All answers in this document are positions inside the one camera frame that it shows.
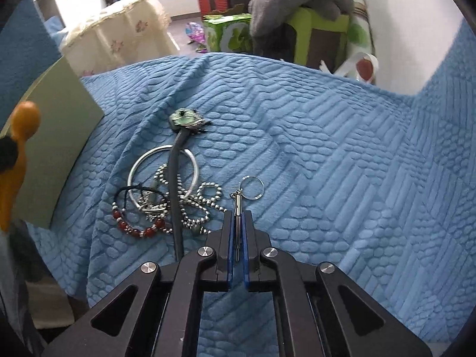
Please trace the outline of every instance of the silver screw head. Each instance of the silver screw head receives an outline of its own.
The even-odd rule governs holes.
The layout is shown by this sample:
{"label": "silver screw head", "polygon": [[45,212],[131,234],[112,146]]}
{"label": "silver screw head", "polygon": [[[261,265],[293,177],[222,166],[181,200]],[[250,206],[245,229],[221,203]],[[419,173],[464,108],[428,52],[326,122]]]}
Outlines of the silver screw head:
{"label": "silver screw head", "polygon": [[150,274],[151,272],[154,272],[156,268],[157,266],[154,262],[145,262],[142,266],[140,266],[140,270],[144,274]]}
{"label": "silver screw head", "polygon": [[278,250],[273,247],[268,247],[263,250],[263,255],[266,257],[275,257],[278,254]]}
{"label": "silver screw head", "polygon": [[212,247],[207,247],[207,246],[200,247],[198,249],[198,254],[200,256],[210,256],[211,254],[213,254],[213,248]]}
{"label": "silver screw head", "polygon": [[329,262],[323,262],[319,265],[320,270],[324,274],[332,274],[334,270],[336,269],[332,263]]}

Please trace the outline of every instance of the jewelry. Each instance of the jewelry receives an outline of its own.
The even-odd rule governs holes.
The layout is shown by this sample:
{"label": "jewelry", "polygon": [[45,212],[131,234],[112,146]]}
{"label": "jewelry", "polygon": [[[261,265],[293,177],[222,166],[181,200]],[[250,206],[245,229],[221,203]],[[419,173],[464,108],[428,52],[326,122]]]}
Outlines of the jewelry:
{"label": "jewelry", "polygon": [[[166,170],[167,164],[162,164],[157,169],[157,172],[154,175],[152,188],[158,188],[160,185],[168,185],[168,181],[165,179]],[[215,195],[210,198],[206,198],[203,196],[203,191],[205,190],[205,188],[208,187],[215,188]],[[182,226],[184,228],[190,229],[194,235],[202,235],[205,233],[209,233],[210,231],[203,228],[203,224],[210,221],[210,212],[207,207],[214,208],[220,212],[226,211],[224,207],[217,204],[217,201],[219,201],[223,196],[220,185],[214,182],[204,182],[198,187],[197,193],[195,195],[190,195],[188,198],[185,198],[184,194],[185,189],[182,188],[181,181],[180,179],[178,179],[178,195],[180,212],[182,214]],[[164,220],[167,214],[170,212],[170,200],[168,198],[169,193],[165,193],[165,197],[163,197],[160,202],[155,205],[151,203],[151,196],[152,194],[141,197],[139,201],[140,210],[147,210],[147,212],[145,212],[147,215],[147,220],[154,222],[158,219]],[[197,219],[191,219],[185,211],[186,206],[192,206],[197,209],[200,209],[204,213],[204,216]],[[162,231],[169,234],[172,232],[172,229],[163,228]]]}
{"label": "jewelry", "polygon": [[[121,221],[118,221],[118,223],[120,223],[119,228],[134,237],[151,237],[157,231],[161,231],[167,234],[170,234],[173,231],[170,225],[165,223],[165,217],[170,212],[169,193],[167,192],[164,194],[164,193],[161,193],[160,191],[157,191],[160,185],[168,186],[168,181],[166,180],[166,176],[165,176],[165,173],[167,171],[167,164],[162,164],[157,169],[156,173],[154,174],[151,187],[145,188],[141,186],[132,185],[132,180],[134,178],[135,172],[137,171],[137,168],[146,158],[150,157],[151,155],[155,153],[170,150],[171,148],[172,148],[172,145],[163,145],[163,146],[159,146],[157,148],[151,149],[148,152],[144,153],[132,166],[129,172],[128,179],[127,179],[128,186],[126,188],[128,188],[127,191],[128,191],[129,199],[133,202],[134,206],[139,210],[139,212],[143,212],[146,214],[147,220],[153,222],[152,226],[149,227],[150,228],[149,231],[147,231],[148,228],[145,229],[144,231],[140,231],[138,229],[135,229],[129,226],[127,222],[124,221],[123,216],[119,210],[119,207],[117,206],[117,203],[113,204],[113,215],[115,214],[114,218],[121,219]],[[199,173],[198,164],[195,159],[195,156],[192,154],[191,151],[184,149],[184,150],[181,150],[181,153],[188,156],[193,165],[192,184],[190,185],[188,190],[182,187],[182,181],[179,176],[177,177],[180,212],[182,215],[181,217],[182,226],[184,228],[190,229],[194,235],[202,235],[204,233],[209,232],[208,230],[203,228],[203,224],[210,221],[210,212],[208,211],[207,207],[215,208],[216,210],[220,212],[226,211],[225,208],[217,204],[217,201],[220,200],[220,198],[222,197],[222,189],[216,183],[204,182],[198,188],[196,195],[192,195],[193,189],[195,188],[198,182],[198,173]],[[214,187],[216,189],[215,195],[211,198],[205,198],[203,196],[203,191],[207,187]],[[133,193],[134,189],[144,191],[144,193],[141,193],[141,197],[139,198],[139,200],[137,200],[136,197],[134,196],[134,193]],[[157,194],[163,196],[158,203],[156,203],[156,200],[155,200],[155,197]],[[192,206],[197,209],[200,209],[204,213],[204,216],[197,219],[191,219],[185,211],[185,206]]]}
{"label": "jewelry", "polygon": [[[170,150],[170,149],[172,149],[172,145],[163,145],[163,146],[159,146],[158,148],[153,148],[153,149],[149,150],[148,152],[144,153],[142,156],[140,156],[139,159],[134,163],[134,165],[130,169],[129,176],[127,177],[127,186],[128,187],[132,186],[132,179],[134,177],[134,174],[135,174],[137,168],[139,167],[139,165],[146,158],[150,157],[151,155],[153,155],[155,153],[162,152],[162,151],[165,151],[165,150]],[[190,194],[192,193],[193,189],[195,188],[195,186],[197,185],[199,169],[198,169],[197,160],[195,159],[195,156],[192,154],[192,152],[190,150],[184,149],[184,150],[180,150],[180,152],[185,154],[188,158],[190,158],[190,160],[192,161],[192,165],[193,165],[192,183],[190,184],[189,189],[184,194],[184,198],[188,198],[190,196]],[[149,212],[149,213],[155,212],[155,210],[149,210],[148,208],[146,208],[144,206],[141,206],[137,202],[137,200],[135,199],[132,190],[130,190],[128,192],[128,194],[129,194],[130,200],[134,203],[135,207],[138,210],[140,210],[141,212],[146,212],[146,213],[147,212]]]}
{"label": "jewelry", "polygon": [[[248,179],[256,179],[260,182],[261,184],[261,187],[262,187],[262,191],[260,194],[258,194],[257,196],[254,196],[252,198],[249,198],[249,197],[246,197],[245,194],[243,193],[243,187],[242,187],[242,184],[248,180]],[[261,198],[263,196],[263,194],[265,193],[265,185],[263,184],[263,181],[261,181],[260,179],[258,179],[258,177],[256,176],[244,176],[241,181],[239,182],[238,184],[238,189],[241,190],[241,196],[244,197],[246,200],[251,200],[251,201],[254,201],[254,200],[258,200],[259,198]]]}
{"label": "jewelry", "polygon": [[203,130],[202,126],[209,125],[211,122],[205,119],[197,110],[188,108],[179,108],[175,111],[168,121],[172,130],[179,131],[182,127],[190,130],[192,133],[200,134]]}
{"label": "jewelry", "polygon": [[166,198],[165,194],[163,194],[161,191],[159,191],[157,189],[154,189],[154,188],[135,186],[135,185],[120,188],[116,192],[116,194],[114,195],[114,202],[112,203],[112,216],[116,219],[116,221],[118,223],[118,228],[121,231],[123,231],[123,232],[125,232],[128,235],[131,235],[133,237],[152,237],[157,233],[157,231],[159,231],[159,230],[163,231],[163,230],[167,229],[165,220],[163,220],[163,219],[156,219],[154,221],[154,224],[152,224],[152,226],[150,226],[150,227],[148,227],[144,230],[134,228],[124,220],[123,213],[126,210],[126,200],[127,200],[127,198],[124,195],[124,208],[122,209],[122,212],[119,210],[119,207],[117,205],[117,198],[118,198],[119,194],[122,191],[131,191],[133,189],[137,189],[137,190],[140,190],[140,191],[147,191],[147,192],[151,192],[151,193],[156,193],[156,194],[159,194],[159,195],[163,196],[163,198]]}

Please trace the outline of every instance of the green box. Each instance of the green box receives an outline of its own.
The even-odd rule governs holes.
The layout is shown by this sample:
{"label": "green box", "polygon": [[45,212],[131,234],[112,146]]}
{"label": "green box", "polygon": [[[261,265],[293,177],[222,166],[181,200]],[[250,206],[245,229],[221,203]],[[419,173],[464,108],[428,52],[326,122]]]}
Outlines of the green box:
{"label": "green box", "polygon": [[208,52],[251,53],[253,43],[249,34],[251,14],[205,16],[206,50]]}
{"label": "green box", "polygon": [[346,59],[348,15],[329,21],[313,9],[300,7],[286,23],[296,31],[295,64],[319,69],[323,60],[334,73]]}

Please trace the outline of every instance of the bed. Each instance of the bed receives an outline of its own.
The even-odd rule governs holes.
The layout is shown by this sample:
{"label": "bed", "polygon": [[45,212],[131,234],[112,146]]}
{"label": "bed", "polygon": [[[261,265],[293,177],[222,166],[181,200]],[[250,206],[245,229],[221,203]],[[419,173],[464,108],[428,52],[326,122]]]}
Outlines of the bed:
{"label": "bed", "polygon": [[[187,146],[201,179],[228,194],[243,175],[258,176],[265,197],[248,207],[273,245],[299,261],[335,262],[423,340],[452,340],[476,304],[467,78],[475,54],[463,24],[415,96],[233,54],[166,57],[83,78],[105,117],[70,174],[51,229],[30,226],[30,235],[60,285],[90,305],[144,261],[172,262],[171,237],[124,235],[111,203],[134,161],[172,141],[167,116],[193,107],[213,120]],[[161,159],[147,165],[145,178]],[[219,226],[217,214],[210,228]],[[185,239],[187,250],[200,246]],[[230,294],[208,294],[199,351],[273,355],[273,315],[269,295],[246,294],[240,283]]]}

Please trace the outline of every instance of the black cable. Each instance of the black cable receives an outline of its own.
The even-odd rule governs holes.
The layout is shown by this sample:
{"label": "black cable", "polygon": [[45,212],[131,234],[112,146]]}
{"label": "black cable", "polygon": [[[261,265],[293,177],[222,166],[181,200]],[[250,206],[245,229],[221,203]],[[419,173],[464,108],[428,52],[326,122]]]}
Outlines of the black cable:
{"label": "black cable", "polygon": [[170,201],[170,215],[172,220],[172,233],[174,235],[175,260],[183,258],[183,237],[182,237],[182,211],[179,203],[179,185],[177,176],[179,173],[179,152],[182,150],[185,141],[190,136],[191,131],[183,127],[178,132],[177,138],[168,154],[167,177],[168,177],[168,197]]}
{"label": "black cable", "polygon": [[138,184],[138,185],[130,185],[130,186],[127,186],[127,187],[122,187],[122,188],[119,188],[116,193],[114,194],[114,202],[117,204],[118,202],[118,198],[119,198],[119,194],[121,192],[124,192],[124,205],[123,205],[123,209],[126,208],[126,203],[127,203],[127,191],[128,190],[134,190],[134,189],[137,189],[138,191],[140,191],[142,193],[142,191],[146,191],[146,192],[152,192],[152,193],[155,193],[157,195],[161,195],[163,197],[165,197],[165,194],[163,194],[161,191],[159,191],[159,189],[155,189],[155,188],[149,188],[149,187],[143,187],[142,184]]}

